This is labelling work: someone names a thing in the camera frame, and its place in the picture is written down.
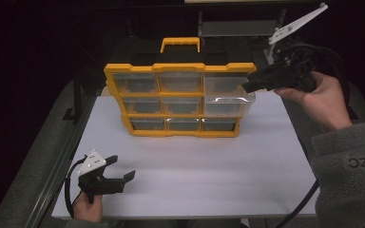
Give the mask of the black metal stand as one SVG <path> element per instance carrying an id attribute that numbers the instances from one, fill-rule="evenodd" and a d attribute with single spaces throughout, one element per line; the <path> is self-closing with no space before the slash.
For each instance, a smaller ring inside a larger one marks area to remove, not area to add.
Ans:
<path id="1" fill-rule="evenodd" d="M 76 72 L 73 75 L 72 86 L 73 86 L 73 107 L 67 109 L 63 117 L 63 120 L 74 121 L 75 123 L 77 123 L 80 117 L 82 116 L 82 85 L 80 81 L 79 72 Z"/>

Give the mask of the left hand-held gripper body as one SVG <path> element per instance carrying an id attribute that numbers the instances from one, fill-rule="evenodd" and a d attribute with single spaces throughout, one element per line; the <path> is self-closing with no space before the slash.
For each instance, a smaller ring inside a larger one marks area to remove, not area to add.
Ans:
<path id="1" fill-rule="evenodd" d="M 96 150 L 92 150 L 78 170 L 78 186 L 86 193 L 89 202 L 98 195 L 122 193 L 125 183 L 123 179 L 107 179 L 104 172 L 109 165 L 106 159 Z"/>

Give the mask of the person's right hand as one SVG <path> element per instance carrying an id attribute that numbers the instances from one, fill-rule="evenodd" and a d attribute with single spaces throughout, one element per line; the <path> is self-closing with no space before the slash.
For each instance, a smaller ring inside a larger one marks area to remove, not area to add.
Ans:
<path id="1" fill-rule="evenodd" d="M 278 88 L 274 92 L 283 99 L 301 105 L 305 113 L 315 121 L 323 132 L 351 126 L 342 89 L 337 78 L 312 71 L 316 89 L 304 92 L 294 88 Z"/>

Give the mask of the person's left hand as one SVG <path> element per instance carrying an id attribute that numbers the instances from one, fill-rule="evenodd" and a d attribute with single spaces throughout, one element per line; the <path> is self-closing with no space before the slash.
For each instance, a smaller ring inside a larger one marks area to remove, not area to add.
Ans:
<path id="1" fill-rule="evenodd" d="M 89 222 L 101 222 L 103 219 L 102 198 L 102 195 L 95 196 L 90 203 L 87 194 L 81 192 L 72 204 L 74 217 Z"/>

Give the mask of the group of clear small drawers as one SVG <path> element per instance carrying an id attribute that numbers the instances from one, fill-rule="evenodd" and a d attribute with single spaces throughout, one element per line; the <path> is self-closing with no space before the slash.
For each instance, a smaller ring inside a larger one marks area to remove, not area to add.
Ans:
<path id="1" fill-rule="evenodd" d="M 203 73 L 112 72 L 107 79 L 125 128 L 135 136 L 233 137 L 242 117 L 203 113 Z"/>

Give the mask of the yellow black drawer organizer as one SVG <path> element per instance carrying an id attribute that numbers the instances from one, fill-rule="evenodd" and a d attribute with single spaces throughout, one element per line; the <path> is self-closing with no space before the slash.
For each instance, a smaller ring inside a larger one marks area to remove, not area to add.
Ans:
<path id="1" fill-rule="evenodd" d="M 235 38 L 207 43 L 198 37 L 127 38 L 104 68 L 106 86 L 112 72 L 238 73 L 247 78 L 257 67 L 244 47 L 245 42 Z"/>

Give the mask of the grey metal frame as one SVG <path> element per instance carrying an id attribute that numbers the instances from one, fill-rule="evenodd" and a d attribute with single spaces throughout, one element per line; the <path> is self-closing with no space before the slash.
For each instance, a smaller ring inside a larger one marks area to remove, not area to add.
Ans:
<path id="1" fill-rule="evenodd" d="M 244 20 L 244 21 L 207 21 L 203 12 L 199 12 L 198 36 L 209 37 L 268 37 L 275 28 L 280 28 L 285 18 L 286 9 L 281 9 L 273 20 Z"/>

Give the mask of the clear plastic pulled-out drawer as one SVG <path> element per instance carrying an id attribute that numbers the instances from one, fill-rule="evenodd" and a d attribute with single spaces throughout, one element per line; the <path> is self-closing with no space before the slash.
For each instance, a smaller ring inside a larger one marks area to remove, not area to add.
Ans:
<path id="1" fill-rule="evenodd" d="M 244 117 L 256 100 L 242 84 L 245 76 L 238 73 L 207 73 L 203 78 L 203 113 L 207 117 Z"/>

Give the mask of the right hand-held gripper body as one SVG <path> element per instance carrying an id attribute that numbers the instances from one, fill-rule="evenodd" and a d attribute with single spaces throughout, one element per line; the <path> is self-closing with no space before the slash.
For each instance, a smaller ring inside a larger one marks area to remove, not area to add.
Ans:
<path id="1" fill-rule="evenodd" d="M 320 3 L 317 9 L 282 28 L 275 28 L 273 35 L 269 38 L 269 45 L 272 47 L 282 42 L 327 9 L 328 6 L 325 3 Z M 316 88 L 310 73 L 317 66 L 317 57 L 311 47 L 304 44 L 292 44 L 278 49 L 277 55 L 279 60 L 271 65 L 272 71 L 268 76 L 272 80 L 268 84 L 268 89 L 299 86 L 305 91 L 313 91 Z"/>

